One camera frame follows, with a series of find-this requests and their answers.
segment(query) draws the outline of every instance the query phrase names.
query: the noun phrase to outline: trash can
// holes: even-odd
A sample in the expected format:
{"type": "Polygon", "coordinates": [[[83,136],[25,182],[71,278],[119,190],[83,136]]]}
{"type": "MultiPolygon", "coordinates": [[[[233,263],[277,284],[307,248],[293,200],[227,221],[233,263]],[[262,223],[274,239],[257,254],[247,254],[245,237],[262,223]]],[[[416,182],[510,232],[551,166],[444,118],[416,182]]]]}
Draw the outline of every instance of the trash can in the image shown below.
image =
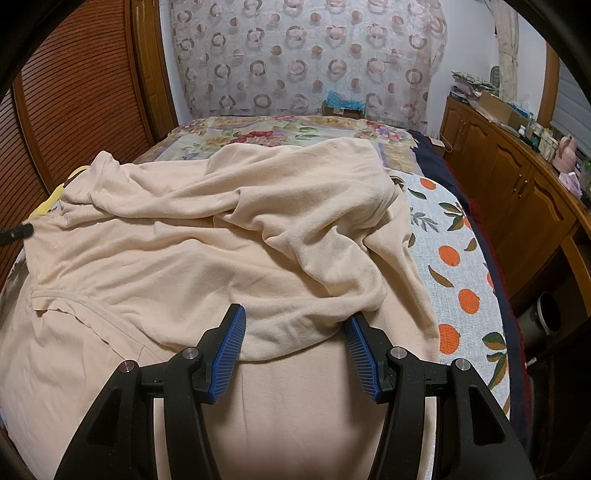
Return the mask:
{"type": "Polygon", "coordinates": [[[560,330],[561,316],[558,303],[545,291],[538,300],[517,319],[525,348],[534,346],[548,335],[560,330]]]}

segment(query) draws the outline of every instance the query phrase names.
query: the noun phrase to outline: metal pivot screw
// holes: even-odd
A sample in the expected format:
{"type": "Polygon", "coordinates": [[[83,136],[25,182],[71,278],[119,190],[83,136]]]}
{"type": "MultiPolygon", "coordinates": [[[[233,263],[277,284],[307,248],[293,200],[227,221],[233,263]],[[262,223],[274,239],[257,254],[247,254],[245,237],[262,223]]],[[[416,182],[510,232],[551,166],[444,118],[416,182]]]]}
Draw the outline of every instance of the metal pivot screw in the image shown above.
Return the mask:
{"type": "Polygon", "coordinates": [[[119,364],[119,371],[126,374],[127,372],[131,372],[135,368],[135,362],[133,360],[126,360],[119,364]]]}
{"type": "Polygon", "coordinates": [[[190,346],[189,348],[183,350],[183,357],[185,357],[187,360],[192,360],[197,355],[199,355],[199,350],[197,350],[194,346],[190,346]]]}
{"type": "Polygon", "coordinates": [[[470,370],[470,367],[472,366],[472,364],[466,360],[465,358],[458,358],[456,360],[456,367],[458,367],[460,370],[462,371],[466,371],[466,370],[470,370]]]}
{"type": "Polygon", "coordinates": [[[408,352],[401,346],[395,346],[390,350],[390,355],[398,359],[404,358],[405,356],[407,356],[407,353],[408,352]]]}

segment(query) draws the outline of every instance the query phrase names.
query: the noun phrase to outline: navy blue blanket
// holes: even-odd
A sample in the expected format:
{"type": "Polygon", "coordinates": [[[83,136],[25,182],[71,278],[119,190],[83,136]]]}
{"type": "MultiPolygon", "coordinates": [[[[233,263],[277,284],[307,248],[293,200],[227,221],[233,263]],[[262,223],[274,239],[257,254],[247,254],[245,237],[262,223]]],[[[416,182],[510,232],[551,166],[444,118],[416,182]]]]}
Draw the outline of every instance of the navy blue blanket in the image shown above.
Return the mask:
{"type": "Polygon", "coordinates": [[[447,164],[441,156],[435,152],[431,142],[419,132],[410,130],[411,135],[418,143],[418,148],[414,149],[417,157],[418,166],[421,167],[423,175],[428,179],[434,180],[443,185],[452,192],[464,208],[466,216],[472,226],[482,254],[486,260],[486,265],[491,274],[492,282],[495,286],[496,297],[499,301],[501,318],[503,321],[503,330],[505,332],[505,342],[507,345],[507,355],[509,359],[509,392],[511,394],[511,425],[519,437],[524,447],[528,444],[529,437],[529,384],[526,384],[523,348],[521,343],[521,333],[517,326],[517,321],[511,310],[511,305],[507,299],[499,267],[491,251],[488,238],[482,233],[478,223],[474,220],[470,211],[470,201],[461,191],[456,179],[447,164]]]}

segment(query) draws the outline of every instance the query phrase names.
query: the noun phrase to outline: window blind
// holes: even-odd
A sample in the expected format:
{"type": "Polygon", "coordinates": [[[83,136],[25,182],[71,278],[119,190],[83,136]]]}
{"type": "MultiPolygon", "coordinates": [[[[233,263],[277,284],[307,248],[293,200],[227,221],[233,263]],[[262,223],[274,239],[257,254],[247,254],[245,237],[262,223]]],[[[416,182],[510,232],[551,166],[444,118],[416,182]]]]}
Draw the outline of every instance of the window blind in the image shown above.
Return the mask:
{"type": "Polygon", "coordinates": [[[579,149],[591,157],[591,105],[562,60],[556,108],[550,124],[564,135],[572,134],[579,142],[579,149]]]}

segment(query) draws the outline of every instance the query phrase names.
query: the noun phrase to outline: bottle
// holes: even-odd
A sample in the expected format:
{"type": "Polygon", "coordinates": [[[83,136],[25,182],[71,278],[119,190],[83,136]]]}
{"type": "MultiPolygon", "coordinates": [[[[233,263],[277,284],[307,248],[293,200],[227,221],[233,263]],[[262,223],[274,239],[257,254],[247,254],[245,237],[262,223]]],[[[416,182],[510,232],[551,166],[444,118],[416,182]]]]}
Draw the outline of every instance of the bottle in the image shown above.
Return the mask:
{"type": "Polygon", "coordinates": [[[525,129],[525,136],[528,140],[531,140],[532,135],[534,134],[535,126],[537,122],[534,120],[534,114],[530,113],[530,117],[528,118],[527,128],[525,129]]]}

